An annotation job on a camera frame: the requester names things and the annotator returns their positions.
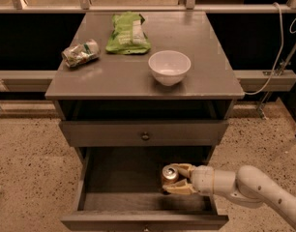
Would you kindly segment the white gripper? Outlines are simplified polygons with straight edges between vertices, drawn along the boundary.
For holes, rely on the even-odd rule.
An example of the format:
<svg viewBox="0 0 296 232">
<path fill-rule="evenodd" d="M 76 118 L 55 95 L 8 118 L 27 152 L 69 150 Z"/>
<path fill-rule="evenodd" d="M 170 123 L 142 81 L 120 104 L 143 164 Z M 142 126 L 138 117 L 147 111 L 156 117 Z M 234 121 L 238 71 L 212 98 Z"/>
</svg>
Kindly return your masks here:
<svg viewBox="0 0 296 232">
<path fill-rule="evenodd" d="M 191 184 L 186 180 L 176 183 L 164 184 L 163 189 L 171 194 L 191 195 L 198 193 L 209 196 L 213 193 L 215 170 L 211 166 L 200 165 L 195 167 L 190 163 L 172 163 L 181 176 L 190 178 Z"/>
</svg>

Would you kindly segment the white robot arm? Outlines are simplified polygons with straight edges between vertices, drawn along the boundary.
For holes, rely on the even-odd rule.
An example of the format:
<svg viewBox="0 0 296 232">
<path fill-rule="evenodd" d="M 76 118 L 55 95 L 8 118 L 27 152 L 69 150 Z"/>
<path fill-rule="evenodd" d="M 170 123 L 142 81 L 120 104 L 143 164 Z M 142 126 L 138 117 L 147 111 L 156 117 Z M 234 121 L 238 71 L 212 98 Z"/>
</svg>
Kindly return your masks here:
<svg viewBox="0 0 296 232">
<path fill-rule="evenodd" d="M 296 197 L 254 166 L 244 165 L 233 172 L 207 165 L 172 163 L 162 170 L 162 186 L 168 193 L 215 194 L 249 208 L 266 204 L 296 231 Z"/>
</svg>

